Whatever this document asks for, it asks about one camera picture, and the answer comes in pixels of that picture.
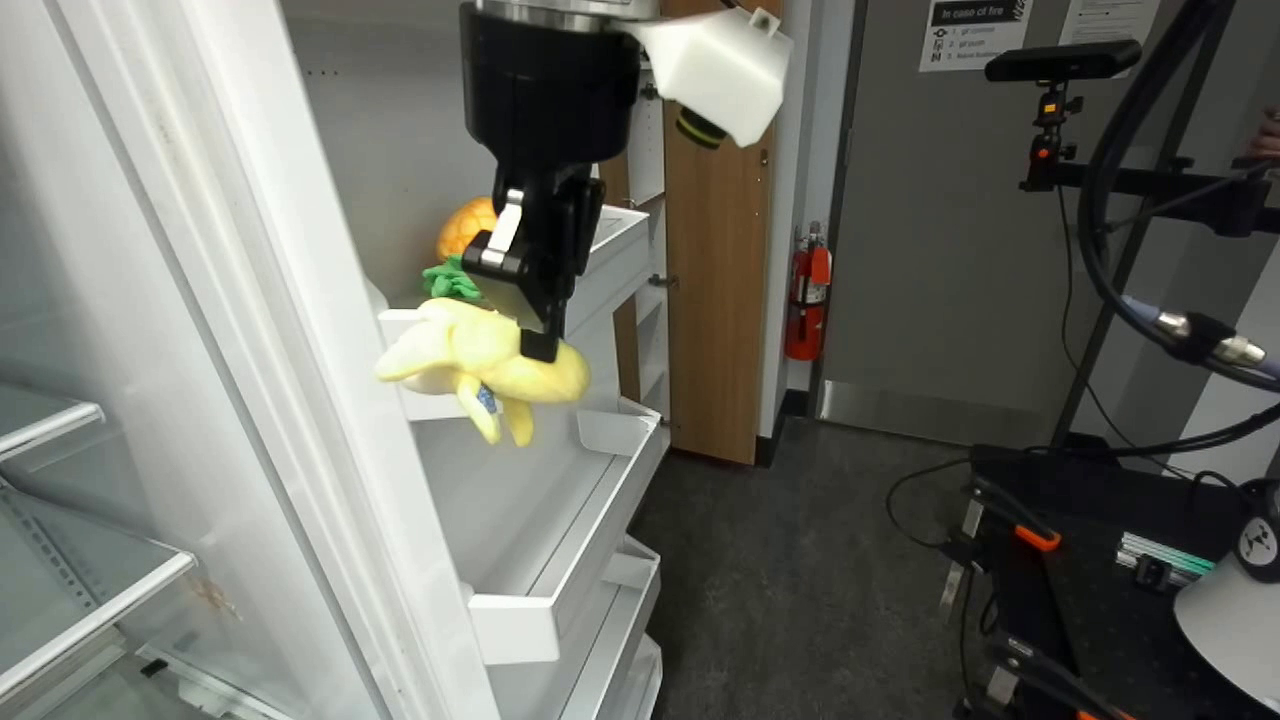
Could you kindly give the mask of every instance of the yellow banana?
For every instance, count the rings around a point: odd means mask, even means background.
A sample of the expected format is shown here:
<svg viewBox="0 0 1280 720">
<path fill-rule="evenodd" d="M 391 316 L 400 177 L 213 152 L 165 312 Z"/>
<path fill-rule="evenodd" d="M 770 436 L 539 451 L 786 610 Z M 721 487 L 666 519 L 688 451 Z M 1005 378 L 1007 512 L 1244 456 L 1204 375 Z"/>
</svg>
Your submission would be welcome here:
<svg viewBox="0 0 1280 720">
<path fill-rule="evenodd" d="M 532 404 L 578 404 L 589 393 L 589 365 L 559 344 L 557 365 L 520 356 L 520 325 L 462 299 L 419 304 L 410 328 L 382 360 L 376 378 L 412 393 L 456 393 L 488 444 L 532 444 Z"/>
</svg>

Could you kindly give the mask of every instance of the refrigerator door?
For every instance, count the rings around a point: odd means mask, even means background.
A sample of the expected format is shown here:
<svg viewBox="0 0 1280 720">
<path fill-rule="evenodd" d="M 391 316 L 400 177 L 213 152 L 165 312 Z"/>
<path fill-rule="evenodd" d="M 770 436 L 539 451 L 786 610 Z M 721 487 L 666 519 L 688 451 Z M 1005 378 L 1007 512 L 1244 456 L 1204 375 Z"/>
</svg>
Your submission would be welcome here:
<svg viewBox="0 0 1280 720">
<path fill-rule="evenodd" d="M 203 288 L 175 270 L 175 242 L 201 242 L 165 214 L 190 208 L 144 191 L 151 167 L 103 113 L 94 72 L 107 64 L 84 21 L 95 3 L 0 3 L 0 476 L 18 487 L 0 610 L 20 610 L 0 621 L 0 714 L 49 711 L 51 695 L 29 686 L 103 664 L 95 693 L 118 699 L 65 706 L 174 714 L 118 664 L 139 642 L 209 672 L 203 699 L 235 686 L 289 714 L 389 714 L 382 668 L 289 502 L 295 476 L 244 425 L 227 384 L 240 347 L 218 344 Z M 174 610 L 139 628 L 165 593 Z"/>
<path fill-rule="evenodd" d="M 275 0 L 51 9 L 382 705 L 496 714 Z"/>
</svg>

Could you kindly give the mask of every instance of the sign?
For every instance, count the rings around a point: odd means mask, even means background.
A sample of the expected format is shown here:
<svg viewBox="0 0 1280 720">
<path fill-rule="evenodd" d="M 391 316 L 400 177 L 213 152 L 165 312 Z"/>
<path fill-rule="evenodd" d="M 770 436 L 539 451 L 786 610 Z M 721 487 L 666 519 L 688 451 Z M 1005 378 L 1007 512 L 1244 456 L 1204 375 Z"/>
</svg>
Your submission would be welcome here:
<svg viewBox="0 0 1280 720">
<path fill-rule="evenodd" d="M 1147 38 L 1160 0 L 1073 0 L 1059 43 Z"/>
<path fill-rule="evenodd" d="M 992 56 L 1023 49 L 1031 0 L 931 0 L 920 72 L 980 72 Z"/>
</svg>

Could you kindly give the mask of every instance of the fire extinguisher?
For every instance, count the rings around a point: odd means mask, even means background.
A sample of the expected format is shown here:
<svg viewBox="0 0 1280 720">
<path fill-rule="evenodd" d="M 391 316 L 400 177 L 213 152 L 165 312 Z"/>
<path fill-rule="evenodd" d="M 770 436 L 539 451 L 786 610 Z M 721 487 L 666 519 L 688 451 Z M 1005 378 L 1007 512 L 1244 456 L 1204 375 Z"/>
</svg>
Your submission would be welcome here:
<svg viewBox="0 0 1280 720">
<path fill-rule="evenodd" d="M 828 337 L 832 246 L 820 225 L 807 225 L 793 256 L 787 360 L 817 360 Z"/>
</svg>

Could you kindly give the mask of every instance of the refrigerator door shelf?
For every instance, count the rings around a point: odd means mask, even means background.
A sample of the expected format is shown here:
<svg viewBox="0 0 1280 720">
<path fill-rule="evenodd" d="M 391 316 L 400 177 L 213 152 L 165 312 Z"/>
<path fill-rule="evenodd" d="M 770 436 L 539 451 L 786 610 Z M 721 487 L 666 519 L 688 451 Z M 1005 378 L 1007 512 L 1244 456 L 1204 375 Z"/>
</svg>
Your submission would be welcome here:
<svg viewBox="0 0 1280 720">
<path fill-rule="evenodd" d="M 584 328 L 607 321 L 629 297 L 636 297 L 652 277 L 649 260 L 649 214 L 629 212 L 629 208 L 606 208 L 596 225 L 596 242 L 589 270 L 578 278 L 578 293 L 567 299 L 567 321 L 563 337 L 582 337 Z M 389 309 L 389 299 L 367 284 L 367 299 L 382 321 L 384 344 L 404 337 L 417 325 L 412 309 Z M 456 396 L 419 396 L 419 393 L 400 393 L 404 415 L 410 421 L 456 421 L 465 407 Z"/>
<path fill-rule="evenodd" d="M 660 415 L 602 398 L 544 411 L 532 451 L 481 447 L 488 466 L 437 487 L 486 664 L 551 664 L 670 451 Z"/>
<path fill-rule="evenodd" d="M 0 463 L 101 421 L 103 411 L 95 404 L 0 384 Z"/>
<path fill-rule="evenodd" d="M 119 628 L 155 628 L 191 566 L 190 551 L 0 484 L 0 714 L 119 660 Z"/>
<path fill-rule="evenodd" d="M 607 699 L 606 714 L 611 720 L 652 720 L 658 693 L 666 686 L 666 646 L 652 635 L 640 639 L 625 679 L 625 686 Z"/>
<path fill-rule="evenodd" d="M 596 720 L 629 695 L 629 668 L 660 594 L 660 557 L 625 539 L 567 631 L 559 664 L 492 668 L 512 720 Z"/>
</svg>

